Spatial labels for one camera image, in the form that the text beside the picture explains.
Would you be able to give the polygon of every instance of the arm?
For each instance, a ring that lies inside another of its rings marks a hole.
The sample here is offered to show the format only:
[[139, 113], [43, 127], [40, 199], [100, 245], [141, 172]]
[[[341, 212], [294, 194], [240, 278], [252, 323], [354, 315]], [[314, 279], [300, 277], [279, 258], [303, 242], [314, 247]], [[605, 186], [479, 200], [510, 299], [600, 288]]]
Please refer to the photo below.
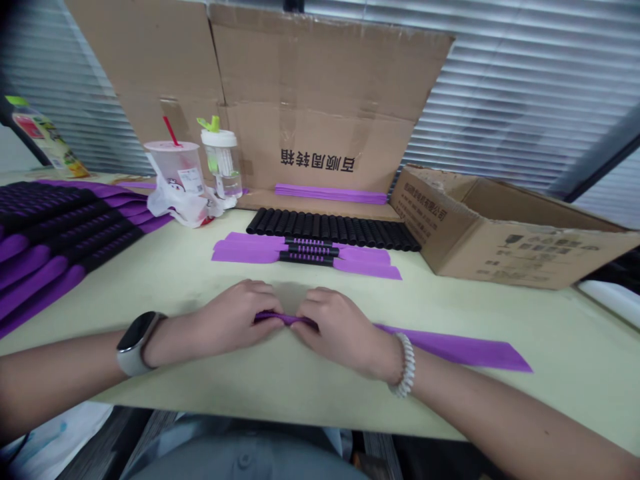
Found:
[[[200, 310], [156, 326], [143, 351], [162, 367], [254, 345], [283, 326], [280, 319], [254, 325], [264, 310], [283, 313], [273, 287], [242, 281]], [[124, 381], [116, 345], [124, 330], [64, 340], [0, 357], [0, 445], [72, 406]]]
[[[291, 326], [318, 354], [396, 385], [403, 371], [397, 338], [375, 328], [344, 295], [309, 290], [298, 316], [319, 333]], [[457, 428], [496, 465], [525, 479], [638, 479], [640, 461], [542, 402], [420, 349], [412, 395]]]

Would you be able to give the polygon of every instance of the cup lid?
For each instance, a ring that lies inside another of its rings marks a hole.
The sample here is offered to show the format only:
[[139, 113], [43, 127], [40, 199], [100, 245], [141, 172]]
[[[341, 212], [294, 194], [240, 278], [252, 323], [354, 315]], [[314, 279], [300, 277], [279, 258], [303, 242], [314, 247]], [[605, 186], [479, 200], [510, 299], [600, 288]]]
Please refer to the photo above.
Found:
[[172, 141], [148, 142], [144, 144], [144, 147], [152, 151], [163, 151], [163, 152], [172, 152], [172, 153], [198, 150], [198, 148], [200, 148], [200, 145], [198, 145], [197, 143], [192, 143], [192, 142], [179, 142], [179, 143], [180, 145], [176, 146]]

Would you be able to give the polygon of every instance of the juice bottle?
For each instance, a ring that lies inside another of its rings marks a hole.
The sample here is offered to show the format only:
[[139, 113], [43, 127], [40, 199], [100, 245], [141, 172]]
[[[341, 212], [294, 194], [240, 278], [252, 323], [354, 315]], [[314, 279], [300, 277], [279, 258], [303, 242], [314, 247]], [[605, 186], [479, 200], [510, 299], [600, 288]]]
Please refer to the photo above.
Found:
[[7, 96], [14, 106], [13, 120], [26, 132], [64, 178], [88, 177], [89, 172], [76, 158], [54, 124], [22, 97]]

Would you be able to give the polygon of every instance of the white smartwatch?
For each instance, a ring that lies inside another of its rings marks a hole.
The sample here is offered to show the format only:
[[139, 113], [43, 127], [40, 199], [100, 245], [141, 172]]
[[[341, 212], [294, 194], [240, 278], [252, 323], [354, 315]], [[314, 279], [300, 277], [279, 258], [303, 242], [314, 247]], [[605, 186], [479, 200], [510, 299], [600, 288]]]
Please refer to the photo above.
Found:
[[136, 377], [154, 370], [142, 360], [142, 349], [158, 321], [165, 318], [167, 316], [160, 312], [143, 313], [125, 332], [116, 349], [118, 364], [128, 376]]

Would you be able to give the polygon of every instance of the white desk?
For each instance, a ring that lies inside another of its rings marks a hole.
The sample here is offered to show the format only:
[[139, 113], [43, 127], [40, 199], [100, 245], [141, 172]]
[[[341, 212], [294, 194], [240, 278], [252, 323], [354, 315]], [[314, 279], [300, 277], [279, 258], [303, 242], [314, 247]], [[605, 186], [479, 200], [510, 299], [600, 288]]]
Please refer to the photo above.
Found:
[[[215, 242], [243, 231], [252, 217], [232, 211], [200, 229], [172, 222], [145, 236], [0, 340], [0, 355], [123, 328], [150, 309], [191, 311], [247, 277], [274, 284], [289, 314], [306, 289], [323, 285], [350, 296], [372, 321], [510, 342], [535, 373], [487, 374], [640, 454], [640, 334], [579, 292], [436, 277], [418, 253], [396, 251], [391, 260], [404, 281], [291, 263], [211, 262]], [[398, 400], [386, 385], [317, 357], [289, 331], [252, 349], [131, 379], [96, 400], [462, 439], [415, 400]]]

